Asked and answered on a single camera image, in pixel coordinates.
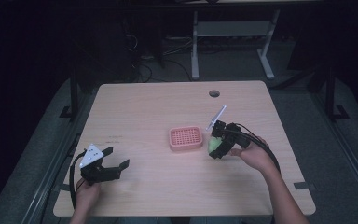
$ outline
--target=wire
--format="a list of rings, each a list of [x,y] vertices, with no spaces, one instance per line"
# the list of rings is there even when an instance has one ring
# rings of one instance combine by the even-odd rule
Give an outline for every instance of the wire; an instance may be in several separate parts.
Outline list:
[[[77,155],[77,157],[72,162],[72,165],[69,169],[69,191],[71,192],[72,206],[76,207],[76,193],[75,193],[75,183],[74,183],[74,175],[75,175],[75,165],[77,160],[80,157],[83,157],[86,154],[86,150],[84,152]]]
[[[262,141],[260,141],[258,138],[251,136],[248,133],[243,133],[243,132],[237,132],[237,131],[232,131],[232,130],[223,130],[223,132],[227,132],[227,133],[237,133],[239,135],[242,135],[243,137],[251,140],[252,142],[254,142],[255,144],[257,144],[258,146],[260,146],[261,148],[263,148],[266,153],[269,155],[269,157],[272,159],[272,161],[275,164],[275,167],[278,169],[279,173],[281,172],[281,167],[278,163],[277,158],[275,157],[274,153],[271,151],[271,149],[269,148],[269,146],[267,146],[265,143],[263,143]]]
[[[168,60],[168,59],[164,59],[164,62],[169,62],[169,63],[176,63],[177,65],[179,65],[180,67],[183,68],[183,70],[185,70],[186,74],[187,74],[187,78],[189,81],[193,81],[193,79],[191,79],[191,75],[187,72],[187,69],[179,62],[173,61],[173,60]]]
[[[153,71],[152,71],[152,69],[151,69],[149,66],[147,66],[147,65],[145,65],[145,64],[143,64],[143,63],[140,63],[139,66],[142,66],[142,67],[146,68],[147,70],[149,70],[150,75],[147,77],[147,80],[146,80],[146,81],[143,81],[143,83],[146,83],[146,82],[148,82],[148,81],[152,78],[152,76],[153,76]],[[138,69],[138,72],[139,72],[140,78],[141,78],[141,80],[142,80],[142,77],[143,77],[143,76],[142,76],[141,71],[139,71],[139,69]]]
[[[75,191],[75,192],[77,192],[77,190],[80,189],[80,187],[84,184],[85,181],[86,181],[86,180],[83,179],[83,181],[80,183],[80,185],[76,187],[76,191]]]
[[[223,45],[220,44],[219,41],[216,41],[215,37],[209,37],[199,43],[198,54],[216,54],[227,50],[229,50],[229,45],[224,49]]]
[[[183,37],[183,39],[188,39],[188,41],[180,46],[180,47],[176,47],[176,48],[173,48],[173,49],[169,49],[165,52],[162,53],[163,56],[167,56],[167,55],[171,55],[171,54],[175,54],[175,53],[178,53],[180,51],[183,51],[185,49],[188,49],[192,46],[192,43],[193,43],[193,39],[191,37]],[[154,56],[142,56],[141,59],[144,59],[144,60],[153,60],[155,59]]]
[[[235,123],[238,126],[241,126],[242,128],[244,128],[246,131],[248,131],[249,133],[251,133],[255,138],[258,139],[258,141],[262,142],[260,138],[258,138],[254,133],[252,133],[248,128],[246,128],[245,126],[239,124],[239,123]]]
[[[136,38],[135,35],[126,35],[126,37],[132,37],[135,40],[135,44],[132,48],[136,49],[136,47],[138,47],[138,38]]]
[[[66,158],[68,157],[72,157],[70,155],[70,152],[76,147],[75,143],[72,143],[72,145],[69,147],[69,149],[67,150],[66,152]],[[65,164],[65,160],[62,160],[61,164],[60,164],[60,168],[59,170],[61,170],[62,166]],[[59,172],[56,173],[56,175],[54,176],[54,180],[57,179],[57,176],[58,176]],[[52,188],[53,188],[54,185],[51,185],[49,191],[48,191],[48,195],[47,195],[47,199],[50,197],[50,194],[52,192]],[[44,220],[44,217],[45,217],[45,214],[46,214],[46,209],[47,209],[47,206],[48,206],[48,201],[45,202],[44,206],[43,206],[43,210],[42,210],[42,215],[41,215],[41,218],[40,218],[40,223],[42,224],[43,223],[43,220]]]

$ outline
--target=pink container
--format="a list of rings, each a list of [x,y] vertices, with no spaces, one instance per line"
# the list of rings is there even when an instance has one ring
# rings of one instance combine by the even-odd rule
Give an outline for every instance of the pink container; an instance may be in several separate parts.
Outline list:
[[[202,147],[202,132],[199,127],[170,129],[170,148],[181,151]]]

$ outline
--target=wooden table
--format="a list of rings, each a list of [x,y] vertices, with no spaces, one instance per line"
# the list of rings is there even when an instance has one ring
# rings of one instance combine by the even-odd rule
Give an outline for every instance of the wooden table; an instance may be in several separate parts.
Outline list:
[[[209,92],[220,96],[213,98]],[[212,159],[207,152],[211,118],[245,125],[270,145],[283,179],[305,214],[315,205],[304,182],[266,85],[261,81],[181,82],[102,85],[89,113],[76,155],[93,143],[113,147],[104,167],[130,159],[121,179],[103,182],[99,217],[195,217],[270,215],[267,185],[260,173],[237,157]],[[169,129],[200,126],[202,148],[170,150]],[[80,178],[76,165],[75,182]],[[73,213],[70,193],[62,190],[54,206],[58,217]]]

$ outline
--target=hand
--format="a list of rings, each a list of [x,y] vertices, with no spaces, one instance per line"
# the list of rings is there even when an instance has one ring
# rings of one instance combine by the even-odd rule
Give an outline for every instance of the hand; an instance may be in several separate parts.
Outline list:
[[[98,201],[101,192],[101,183],[95,183],[92,186],[84,178],[77,181],[76,208],[78,206],[87,208],[89,211]]]
[[[81,178],[76,184],[76,209],[70,223],[86,223],[92,207],[97,203],[101,192],[101,183],[89,185]]]
[[[268,146],[266,140],[259,136],[257,136],[257,138]],[[275,168],[274,162],[267,152],[254,142],[251,142],[247,148],[232,148],[229,155],[240,157],[246,164],[261,173],[265,173],[267,170]]]

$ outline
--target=black device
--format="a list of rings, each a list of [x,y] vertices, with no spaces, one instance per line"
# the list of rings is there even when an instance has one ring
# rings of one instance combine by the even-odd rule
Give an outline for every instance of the black device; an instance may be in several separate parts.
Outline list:
[[[241,127],[246,129],[249,133],[243,133],[241,131]],[[217,120],[212,129],[212,137],[222,139],[222,143],[217,147],[217,149],[209,153],[209,155],[214,159],[222,159],[222,157],[227,155],[235,144],[240,145],[242,148],[247,148],[252,141],[267,152],[278,171],[281,171],[279,163],[275,155],[269,149],[269,146],[241,124],[229,123],[226,125],[225,122]]]
[[[93,144],[89,145],[88,149],[84,149],[84,152],[80,153],[73,161],[70,167],[69,174],[69,189],[71,192],[72,205],[76,207],[76,191],[74,183],[75,165],[79,158],[83,157],[80,163],[80,175],[87,180],[89,185],[94,183],[100,183],[115,179],[120,179],[121,171],[125,170],[130,165],[130,160],[123,161],[118,167],[104,168],[103,158],[112,154],[113,148],[108,147],[103,151],[100,151]]]

